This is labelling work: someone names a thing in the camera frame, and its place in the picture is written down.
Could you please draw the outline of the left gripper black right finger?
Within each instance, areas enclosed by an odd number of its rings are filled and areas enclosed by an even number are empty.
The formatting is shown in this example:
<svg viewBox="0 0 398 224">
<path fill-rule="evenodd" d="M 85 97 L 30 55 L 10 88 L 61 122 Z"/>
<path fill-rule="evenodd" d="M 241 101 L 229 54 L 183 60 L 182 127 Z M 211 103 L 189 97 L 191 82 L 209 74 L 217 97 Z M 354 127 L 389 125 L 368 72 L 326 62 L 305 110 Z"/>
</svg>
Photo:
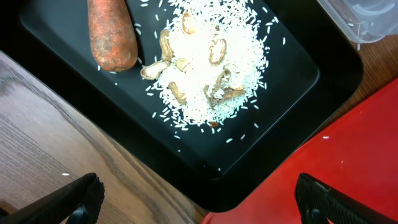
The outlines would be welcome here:
<svg viewBox="0 0 398 224">
<path fill-rule="evenodd" d="M 397 224 L 306 173 L 298 176 L 295 201 L 301 222 L 306 224 Z"/>
</svg>

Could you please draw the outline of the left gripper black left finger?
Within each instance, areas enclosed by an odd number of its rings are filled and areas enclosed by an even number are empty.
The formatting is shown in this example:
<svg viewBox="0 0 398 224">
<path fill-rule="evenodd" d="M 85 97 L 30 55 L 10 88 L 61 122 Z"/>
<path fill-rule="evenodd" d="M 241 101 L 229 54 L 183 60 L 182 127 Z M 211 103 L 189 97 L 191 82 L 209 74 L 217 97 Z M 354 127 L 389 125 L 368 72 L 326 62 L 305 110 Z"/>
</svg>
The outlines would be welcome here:
<svg viewBox="0 0 398 224">
<path fill-rule="evenodd" d="M 65 185 L 36 202 L 6 216 L 2 224 L 95 224 L 104 201 L 104 183 L 95 173 Z"/>
</svg>

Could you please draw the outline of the orange carrot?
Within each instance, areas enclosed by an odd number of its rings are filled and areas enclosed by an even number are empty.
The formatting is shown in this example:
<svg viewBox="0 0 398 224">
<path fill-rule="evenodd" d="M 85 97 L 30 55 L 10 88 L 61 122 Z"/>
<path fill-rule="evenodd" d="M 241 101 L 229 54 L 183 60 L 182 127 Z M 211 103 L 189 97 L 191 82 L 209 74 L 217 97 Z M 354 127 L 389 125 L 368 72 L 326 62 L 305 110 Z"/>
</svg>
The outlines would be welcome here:
<svg viewBox="0 0 398 224">
<path fill-rule="evenodd" d="M 121 72 L 138 58 L 137 39 L 125 0 L 87 0 L 90 48 L 104 70 Z"/>
</svg>

